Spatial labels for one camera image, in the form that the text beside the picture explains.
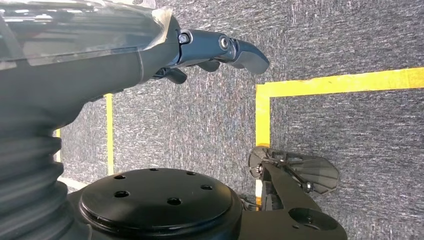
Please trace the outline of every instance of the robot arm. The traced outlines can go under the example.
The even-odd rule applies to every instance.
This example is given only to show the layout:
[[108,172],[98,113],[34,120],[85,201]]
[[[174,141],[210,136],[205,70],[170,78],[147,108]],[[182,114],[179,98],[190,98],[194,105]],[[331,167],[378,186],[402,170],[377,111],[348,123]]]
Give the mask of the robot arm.
[[[67,196],[66,185],[57,181],[63,165],[53,160],[61,140],[52,133],[74,121],[85,103],[149,79],[181,84],[187,78],[181,67],[214,72],[229,64],[262,74],[269,61],[248,42],[181,29],[167,8],[107,0],[0,0],[0,16],[0,239],[347,239],[286,175],[291,168],[270,158],[253,161],[261,164],[255,177],[268,187],[257,212],[243,212],[223,183],[176,169],[108,176]],[[311,181],[297,179],[309,188]],[[140,182],[186,194],[185,203],[194,205],[175,196],[161,203],[162,195]],[[178,188],[167,185],[175,182]],[[131,195],[122,186],[134,188]],[[158,197],[157,204],[143,201],[145,196]]]

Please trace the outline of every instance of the plastic wrap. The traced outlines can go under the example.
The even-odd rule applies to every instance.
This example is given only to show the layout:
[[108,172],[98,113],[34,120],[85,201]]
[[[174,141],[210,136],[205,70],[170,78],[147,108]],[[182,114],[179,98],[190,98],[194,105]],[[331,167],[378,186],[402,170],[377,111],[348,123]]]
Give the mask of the plastic wrap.
[[138,52],[166,40],[154,0],[0,0],[0,70]]

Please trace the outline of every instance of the mounting hole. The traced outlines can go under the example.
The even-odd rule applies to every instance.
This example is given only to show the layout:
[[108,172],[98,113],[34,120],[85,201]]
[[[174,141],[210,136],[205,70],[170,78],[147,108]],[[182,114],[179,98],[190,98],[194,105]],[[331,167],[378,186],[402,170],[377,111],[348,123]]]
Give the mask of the mounting hole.
[[203,190],[212,190],[212,187],[209,186],[209,185],[202,185],[202,186],[200,186],[200,188],[203,189]]
[[125,198],[125,197],[128,197],[129,195],[130,193],[127,191],[117,191],[114,194],[115,198]]
[[171,198],[168,198],[167,202],[168,202],[169,205],[177,206],[177,205],[181,204],[181,199],[176,198],[176,197],[171,197]]
[[124,175],[115,176],[114,179],[126,179],[127,177]]
[[330,231],[338,227],[338,223],[334,218],[314,209],[301,207],[292,208],[288,211],[288,214],[299,225],[314,230]]

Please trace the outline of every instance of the bolt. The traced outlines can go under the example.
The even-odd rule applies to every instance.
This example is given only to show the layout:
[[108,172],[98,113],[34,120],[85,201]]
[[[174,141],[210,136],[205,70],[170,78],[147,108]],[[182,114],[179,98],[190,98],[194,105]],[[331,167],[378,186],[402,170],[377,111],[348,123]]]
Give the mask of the bolt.
[[181,34],[178,36],[178,42],[179,42],[180,44],[186,44],[186,43],[190,42],[190,37],[189,37],[189,35],[187,35],[187,34],[185,34],[185,33],[181,33]]
[[261,174],[263,169],[264,169],[264,167],[260,163],[256,166],[256,172],[258,174]]
[[219,38],[219,46],[222,50],[228,49],[228,39],[225,36],[221,36],[221,38]]
[[301,184],[301,188],[303,189],[303,191],[305,193],[308,194],[308,193],[310,193],[312,191],[313,186],[312,186],[312,183],[310,181],[308,181],[306,183],[302,183]]

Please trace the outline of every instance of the gray carpet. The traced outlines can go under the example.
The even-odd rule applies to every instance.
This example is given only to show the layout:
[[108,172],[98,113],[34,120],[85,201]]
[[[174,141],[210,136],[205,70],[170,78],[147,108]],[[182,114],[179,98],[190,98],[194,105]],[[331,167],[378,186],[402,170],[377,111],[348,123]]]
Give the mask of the gray carpet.
[[[269,57],[254,76],[187,69],[183,85],[151,81],[113,97],[115,171],[171,167],[254,193],[255,84],[424,66],[422,0],[160,1],[182,27],[251,41]],[[424,239],[422,89],[277,98],[272,147],[328,158],[340,189],[314,196],[351,240]],[[107,174],[106,109],[85,106],[62,131],[65,176]]]

